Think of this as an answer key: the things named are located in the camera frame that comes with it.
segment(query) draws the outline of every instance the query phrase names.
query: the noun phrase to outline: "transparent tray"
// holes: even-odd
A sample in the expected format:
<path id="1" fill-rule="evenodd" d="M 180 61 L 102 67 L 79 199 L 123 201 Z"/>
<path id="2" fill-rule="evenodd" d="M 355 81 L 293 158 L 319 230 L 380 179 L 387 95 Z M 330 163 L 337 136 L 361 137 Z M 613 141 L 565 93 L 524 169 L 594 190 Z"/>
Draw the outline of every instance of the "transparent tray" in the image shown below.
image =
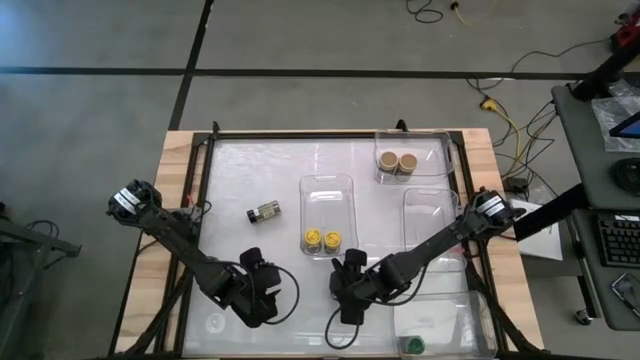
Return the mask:
<path id="1" fill-rule="evenodd" d="M 374 178 L 380 184 L 429 185 L 453 171 L 451 137 L 446 131 L 375 134 Z"/>
<path id="2" fill-rule="evenodd" d="M 405 250 L 415 248 L 442 230 L 456 219 L 458 213 L 458 195 L 451 190 L 407 190 L 402 215 Z M 459 272 L 466 265 L 462 246 L 456 245 L 432 261 L 427 271 Z"/>
<path id="3" fill-rule="evenodd" d="M 300 250 L 316 259 L 357 248 L 353 180 L 350 176 L 310 175 L 300 180 Z"/>
<path id="4" fill-rule="evenodd" d="M 395 307 L 393 320 L 403 359 L 492 359 L 497 352 L 487 302 L 476 291 L 418 295 Z"/>

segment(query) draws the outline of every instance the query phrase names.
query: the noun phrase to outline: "gray desk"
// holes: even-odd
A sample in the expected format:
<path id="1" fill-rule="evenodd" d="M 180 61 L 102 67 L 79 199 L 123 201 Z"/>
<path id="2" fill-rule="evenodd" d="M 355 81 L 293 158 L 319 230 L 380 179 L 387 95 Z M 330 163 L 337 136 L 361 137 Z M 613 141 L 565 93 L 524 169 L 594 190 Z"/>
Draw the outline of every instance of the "gray desk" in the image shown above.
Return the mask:
<path id="1" fill-rule="evenodd" d="M 582 275 L 578 276 L 578 281 L 587 312 L 591 317 L 603 314 L 607 325 L 614 330 L 640 331 L 640 319 L 611 291 L 613 281 L 624 272 L 634 273 L 640 278 L 640 270 L 602 266 L 598 253 L 599 239 L 591 219 L 597 210 L 615 210 L 617 213 L 640 211 L 640 198 L 620 189 L 609 173 L 617 161 L 640 155 L 606 152 L 591 103 L 576 100 L 567 86 L 555 87 L 551 93 L 582 183 L 518 221 L 514 226 L 516 237 L 525 239 L 571 215 L 576 241 L 580 245 L 577 255 Z"/>

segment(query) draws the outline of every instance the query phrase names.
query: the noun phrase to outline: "computer keyboard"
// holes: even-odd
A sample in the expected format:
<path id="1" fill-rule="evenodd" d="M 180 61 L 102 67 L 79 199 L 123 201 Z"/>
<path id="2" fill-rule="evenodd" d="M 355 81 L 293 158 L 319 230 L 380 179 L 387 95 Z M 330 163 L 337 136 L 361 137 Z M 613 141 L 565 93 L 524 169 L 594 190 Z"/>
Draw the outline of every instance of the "computer keyboard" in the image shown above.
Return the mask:
<path id="1" fill-rule="evenodd" d="M 602 264 L 640 268 L 640 222 L 606 216 L 597 217 Z"/>

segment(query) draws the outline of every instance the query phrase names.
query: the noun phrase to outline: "wooden table frame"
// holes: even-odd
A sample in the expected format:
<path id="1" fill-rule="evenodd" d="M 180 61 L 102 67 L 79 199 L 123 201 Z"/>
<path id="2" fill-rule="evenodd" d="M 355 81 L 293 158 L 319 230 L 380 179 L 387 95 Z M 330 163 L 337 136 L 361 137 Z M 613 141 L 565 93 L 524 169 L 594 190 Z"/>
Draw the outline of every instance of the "wooden table frame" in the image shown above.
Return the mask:
<path id="1" fill-rule="evenodd" d="M 502 191 L 488 131 L 486 129 L 451 129 L 450 131 L 452 140 L 458 145 L 456 149 L 462 150 L 459 153 L 454 151 L 459 161 L 455 164 L 453 176 L 455 183 L 451 183 L 452 188 L 458 190 L 460 198 L 466 199 L 467 193 L 478 190 L 480 186 Z M 155 187 L 163 194 L 165 208 L 185 207 L 187 194 L 203 201 L 213 156 L 213 142 L 217 139 L 372 138 L 374 132 L 375 130 L 225 132 L 217 128 L 215 135 L 211 132 L 169 132 L 165 139 Z M 152 240 L 142 236 L 140 246 Z M 483 277 L 489 278 L 488 284 L 497 295 L 503 309 L 534 345 L 542 347 L 542 339 L 517 244 L 502 238 L 494 238 L 489 245 L 486 259 L 483 260 L 486 264 L 491 264 L 490 267 L 480 267 L 483 270 Z M 175 284 L 180 271 L 182 269 L 177 259 L 171 259 L 170 254 L 161 246 L 149 248 L 137 261 L 134 260 L 112 351 L 125 350 L 135 342 L 160 308 L 162 301 L 166 301 L 168 292 Z M 174 344 L 170 351 L 177 355 L 181 354 L 191 283 L 191 281 L 188 282 L 188 289 L 180 300 L 180 305 L 174 307 L 167 326 L 160 332 L 157 339 L 161 340 L 155 342 L 154 352 L 166 351 L 167 346 L 162 339 L 173 338 Z M 505 342 L 504 334 L 501 331 L 498 334 L 500 348 L 511 347 L 510 343 Z"/>

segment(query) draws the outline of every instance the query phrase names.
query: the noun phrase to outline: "plastic bin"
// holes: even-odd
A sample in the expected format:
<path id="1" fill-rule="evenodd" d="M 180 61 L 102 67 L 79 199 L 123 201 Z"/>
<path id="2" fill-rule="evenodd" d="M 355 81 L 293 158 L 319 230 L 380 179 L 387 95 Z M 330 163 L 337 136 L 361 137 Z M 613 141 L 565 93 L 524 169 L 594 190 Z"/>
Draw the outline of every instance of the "plastic bin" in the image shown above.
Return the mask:
<path id="1" fill-rule="evenodd" d="M 409 189 L 404 193 L 403 237 L 411 250 L 451 224 L 458 215 L 458 195 L 451 190 Z M 428 272 L 458 272 L 467 265 L 461 245 L 456 245 L 429 264 Z"/>
<path id="2" fill-rule="evenodd" d="M 429 185 L 453 171 L 451 137 L 446 131 L 375 134 L 374 178 L 381 184 Z"/>
<path id="3" fill-rule="evenodd" d="M 350 176 L 303 177 L 300 180 L 300 207 L 300 249 L 303 253 L 316 259 L 327 259 L 358 247 Z"/>
<path id="4" fill-rule="evenodd" d="M 403 359 L 493 359 L 496 355 L 491 314 L 476 291 L 418 295 L 395 307 L 393 318 Z"/>

